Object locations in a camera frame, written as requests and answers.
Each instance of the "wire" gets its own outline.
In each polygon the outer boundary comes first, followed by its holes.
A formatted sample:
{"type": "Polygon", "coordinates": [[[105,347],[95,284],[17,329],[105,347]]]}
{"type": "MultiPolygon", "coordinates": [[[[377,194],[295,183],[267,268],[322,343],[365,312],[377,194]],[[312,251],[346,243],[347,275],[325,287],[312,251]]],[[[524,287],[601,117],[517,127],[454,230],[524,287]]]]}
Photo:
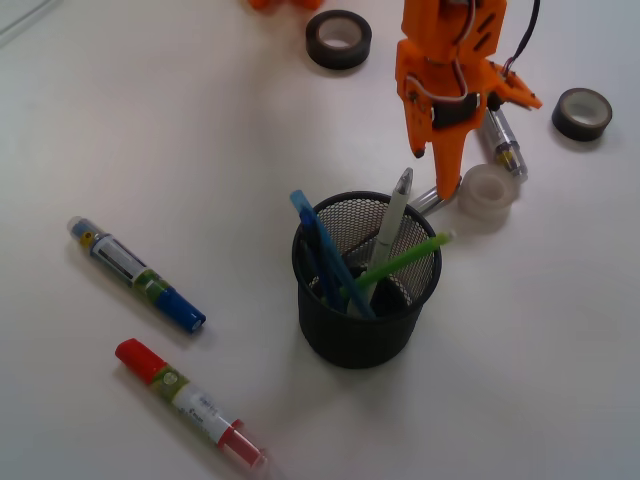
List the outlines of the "wire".
{"type": "Polygon", "coordinates": [[[462,42],[464,42],[471,30],[473,29],[473,23],[476,21],[476,0],[469,0],[469,8],[467,10],[467,19],[464,22],[464,26],[462,27],[462,31],[458,38],[453,42],[454,45],[458,46],[462,42]]]}
{"type": "Polygon", "coordinates": [[[3,27],[2,29],[0,29],[0,36],[4,35],[5,33],[7,33],[9,30],[12,30],[14,27],[17,27],[18,25],[20,25],[22,22],[24,22],[27,18],[29,18],[31,15],[37,13],[39,10],[42,10],[44,7],[46,7],[49,3],[54,2],[55,0],[43,0],[42,2],[40,2],[38,5],[36,5],[35,7],[33,7],[31,10],[29,10],[27,13],[25,13],[24,15],[22,15],[21,17],[17,18],[16,20],[14,20],[13,22],[11,22],[9,25],[7,25],[6,27],[3,27]]]}
{"type": "Polygon", "coordinates": [[[516,49],[516,53],[514,53],[513,57],[509,57],[509,59],[504,63],[504,67],[502,67],[503,75],[509,73],[509,70],[511,70],[513,63],[520,56],[520,54],[522,54],[527,46],[527,43],[529,43],[531,35],[533,35],[533,30],[536,28],[538,13],[540,13],[540,0],[533,0],[533,12],[531,13],[531,20],[529,20],[529,27],[527,27],[527,31],[524,32],[524,36],[522,37],[522,40],[520,40],[520,44],[516,49]]]}
{"type": "MultiPolygon", "coordinates": [[[[454,41],[455,46],[459,48],[460,44],[467,39],[467,37],[471,33],[471,30],[473,29],[473,24],[475,20],[476,20],[476,0],[469,0],[469,8],[467,10],[467,19],[464,22],[464,26],[462,27],[462,31],[460,32],[460,35],[458,35],[458,37],[454,41]]],[[[409,74],[407,75],[406,79],[407,81],[413,83],[416,87],[418,87],[418,90],[420,90],[420,92],[422,92],[422,94],[425,97],[428,97],[431,100],[434,100],[436,102],[447,102],[447,103],[462,102],[465,98],[467,98],[467,95],[469,94],[469,87],[467,86],[467,81],[465,80],[464,74],[462,73],[462,68],[460,67],[460,61],[458,60],[457,55],[455,60],[451,62],[451,66],[453,67],[453,73],[456,76],[456,81],[458,82],[460,91],[462,92],[459,97],[449,97],[449,96],[436,95],[434,93],[431,93],[426,88],[424,88],[420,80],[418,80],[418,78],[414,75],[409,74]]]]}
{"type": "Polygon", "coordinates": [[[452,65],[453,65],[453,73],[455,74],[456,80],[458,81],[458,85],[460,86],[460,90],[462,91],[462,94],[459,97],[435,95],[429,92],[426,88],[424,88],[422,83],[420,83],[420,80],[418,80],[418,78],[415,75],[411,75],[411,74],[407,75],[407,81],[413,83],[416,87],[418,87],[418,90],[420,90],[420,92],[425,97],[429,97],[431,100],[434,100],[436,102],[448,102],[448,103],[462,102],[465,98],[467,98],[467,94],[469,93],[469,87],[467,86],[467,81],[464,79],[464,74],[462,73],[462,68],[460,68],[460,62],[458,61],[457,58],[453,61],[452,65]]]}

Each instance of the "white pen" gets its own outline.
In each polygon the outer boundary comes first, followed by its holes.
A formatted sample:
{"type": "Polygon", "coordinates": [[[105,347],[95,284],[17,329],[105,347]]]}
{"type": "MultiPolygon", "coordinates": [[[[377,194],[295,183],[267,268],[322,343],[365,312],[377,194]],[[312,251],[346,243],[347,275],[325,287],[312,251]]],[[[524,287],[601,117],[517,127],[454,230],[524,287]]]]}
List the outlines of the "white pen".
{"type": "MultiPolygon", "coordinates": [[[[367,271],[379,267],[389,259],[391,246],[398,235],[400,223],[402,223],[402,217],[404,216],[404,210],[407,207],[412,183],[413,168],[407,168],[400,177],[400,180],[398,180],[398,184],[391,194],[391,200],[389,201],[387,211],[385,212],[384,217],[382,217],[380,232],[376,237],[376,244],[373,247],[373,254],[371,255],[371,260],[369,260],[367,271]]],[[[369,302],[371,301],[375,290],[376,285],[372,285],[365,292],[366,298],[369,302]]],[[[347,313],[349,315],[359,316],[358,309],[355,308],[353,302],[349,302],[347,313]]]]}

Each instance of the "tape roll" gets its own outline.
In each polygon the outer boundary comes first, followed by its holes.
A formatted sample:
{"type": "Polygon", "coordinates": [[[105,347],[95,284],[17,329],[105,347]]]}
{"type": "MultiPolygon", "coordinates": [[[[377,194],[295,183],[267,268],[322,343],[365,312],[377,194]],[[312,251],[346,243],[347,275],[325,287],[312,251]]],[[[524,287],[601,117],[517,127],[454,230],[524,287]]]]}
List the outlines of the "tape roll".
{"type": "Polygon", "coordinates": [[[329,10],[307,24],[307,53],[322,67],[347,70],[367,59],[371,36],[371,27],[360,15],[329,10]]]}
{"type": "Polygon", "coordinates": [[[600,138],[612,118],[613,110],[607,99],[587,88],[564,92],[551,116],[560,133],[578,142],[600,138]]]}
{"type": "Polygon", "coordinates": [[[518,184],[498,165],[476,165],[462,179],[458,206],[467,215],[480,220],[500,220],[511,211],[518,198],[518,184]]]}

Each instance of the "mesh cup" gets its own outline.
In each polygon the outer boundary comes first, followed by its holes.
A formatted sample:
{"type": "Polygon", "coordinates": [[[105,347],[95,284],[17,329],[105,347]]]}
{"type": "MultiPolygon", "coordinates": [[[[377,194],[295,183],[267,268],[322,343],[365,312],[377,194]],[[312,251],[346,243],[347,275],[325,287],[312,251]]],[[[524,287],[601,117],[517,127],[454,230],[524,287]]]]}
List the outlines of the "mesh cup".
{"type": "MultiPolygon", "coordinates": [[[[354,277],[366,270],[390,197],[349,192],[315,207],[354,277]]],[[[391,248],[394,257],[435,236],[429,223],[407,206],[391,248]]],[[[302,229],[293,240],[293,270],[298,280],[302,333],[325,360],[344,368],[369,368],[395,357],[407,344],[422,306],[438,284],[440,250],[381,281],[371,301],[377,318],[362,319],[337,312],[321,302],[318,278],[302,246],[302,229]]]]}

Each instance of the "red marker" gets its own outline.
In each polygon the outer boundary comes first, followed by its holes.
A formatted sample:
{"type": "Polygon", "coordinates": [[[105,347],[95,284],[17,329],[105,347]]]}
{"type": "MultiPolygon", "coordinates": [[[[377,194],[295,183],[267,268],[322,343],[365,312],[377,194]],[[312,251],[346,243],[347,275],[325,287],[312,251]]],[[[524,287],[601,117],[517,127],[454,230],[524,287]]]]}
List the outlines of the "red marker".
{"type": "Polygon", "coordinates": [[[227,417],[204,390],[135,338],[118,345],[116,357],[202,430],[227,456],[252,473],[266,471],[268,460],[264,450],[247,438],[243,423],[236,417],[227,417]]]}

